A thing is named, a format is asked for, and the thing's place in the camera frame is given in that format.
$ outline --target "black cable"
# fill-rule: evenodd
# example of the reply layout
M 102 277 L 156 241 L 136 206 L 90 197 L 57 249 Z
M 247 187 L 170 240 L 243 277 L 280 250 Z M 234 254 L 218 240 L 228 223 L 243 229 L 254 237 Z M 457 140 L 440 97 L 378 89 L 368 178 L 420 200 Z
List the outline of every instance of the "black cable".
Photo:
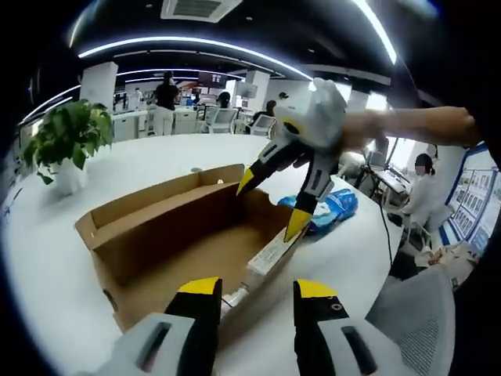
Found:
M 374 189 L 376 189 L 377 186 L 379 185 L 379 183 L 376 183 L 376 180 L 374 179 L 374 174 L 373 174 L 374 171 L 370 167 L 369 161 L 367 160 L 366 152 L 363 149 L 362 149 L 362 155 L 363 155 L 364 159 L 366 160 L 366 166 L 369 169 L 370 178 L 373 180 Z M 387 236 L 387 240 L 388 240 L 388 254 L 390 255 L 390 268 L 391 268 L 393 266 L 393 258 L 391 257 L 390 231 L 388 230 L 388 226 L 386 224 L 386 219 L 384 217 L 382 200 L 383 200 L 383 196 L 381 195 L 378 204 L 379 204 L 379 210 L 381 212 L 381 218 L 383 219 L 384 229 L 386 230 L 386 236 Z

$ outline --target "potted plant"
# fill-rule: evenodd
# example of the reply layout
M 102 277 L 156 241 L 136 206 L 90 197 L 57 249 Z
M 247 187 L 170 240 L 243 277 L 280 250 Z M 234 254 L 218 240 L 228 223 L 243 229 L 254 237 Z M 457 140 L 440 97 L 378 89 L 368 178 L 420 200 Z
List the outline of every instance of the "potted plant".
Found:
M 23 159 L 29 168 L 37 165 L 37 175 L 45 184 L 56 181 L 62 194 L 71 194 L 85 185 L 86 159 L 105 145 L 111 145 L 111 117 L 106 107 L 81 99 L 43 117 Z

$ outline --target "black pants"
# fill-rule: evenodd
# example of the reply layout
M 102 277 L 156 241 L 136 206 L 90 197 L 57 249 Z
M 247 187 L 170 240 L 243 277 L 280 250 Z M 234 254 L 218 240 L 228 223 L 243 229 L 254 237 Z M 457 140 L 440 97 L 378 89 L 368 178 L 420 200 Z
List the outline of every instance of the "black pants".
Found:
M 425 269 L 426 268 L 416 266 L 414 256 L 407 255 L 403 252 L 397 252 L 390 269 L 390 275 L 400 280 L 406 280 L 410 277 L 414 277 Z

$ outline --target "white flower pot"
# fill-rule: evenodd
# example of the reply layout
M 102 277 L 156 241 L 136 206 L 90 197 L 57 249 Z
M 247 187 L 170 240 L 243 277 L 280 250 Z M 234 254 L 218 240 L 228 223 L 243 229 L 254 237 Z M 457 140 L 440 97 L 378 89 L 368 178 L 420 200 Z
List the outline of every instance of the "white flower pot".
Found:
M 87 184 L 87 162 L 81 170 L 68 158 L 63 159 L 61 164 L 52 164 L 51 169 L 56 173 L 54 183 L 56 189 L 64 196 L 76 193 Z

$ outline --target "green leaves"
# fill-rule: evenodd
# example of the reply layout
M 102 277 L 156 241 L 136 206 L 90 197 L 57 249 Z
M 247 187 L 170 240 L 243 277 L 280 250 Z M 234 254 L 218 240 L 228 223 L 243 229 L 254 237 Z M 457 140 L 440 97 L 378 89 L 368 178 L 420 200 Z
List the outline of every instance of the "green leaves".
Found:
M 37 172 L 37 175 L 41 177 L 46 186 L 54 181 L 54 179 L 49 178 L 48 176 L 42 174 L 41 172 Z
M 94 151 L 96 150 L 96 145 L 94 145 L 94 143 L 86 143 L 85 149 L 87 150 L 88 155 L 94 157 Z
M 26 162 L 28 168 L 31 168 L 33 165 L 34 152 L 37 149 L 37 142 L 32 139 L 30 143 L 26 146 L 26 149 L 23 151 L 23 159 Z
M 81 170 L 84 169 L 85 154 L 82 151 L 80 145 L 75 144 L 73 146 L 73 155 L 71 156 L 71 159 L 73 160 L 73 163 L 75 164 L 75 166 L 77 166 Z
M 111 145 L 111 117 L 100 103 L 86 99 L 65 103 L 49 111 L 38 127 L 38 133 L 23 151 L 28 167 L 61 164 L 65 158 L 83 169 L 85 158 L 93 157 L 102 145 Z M 52 179 L 38 173 L 45 184 Z

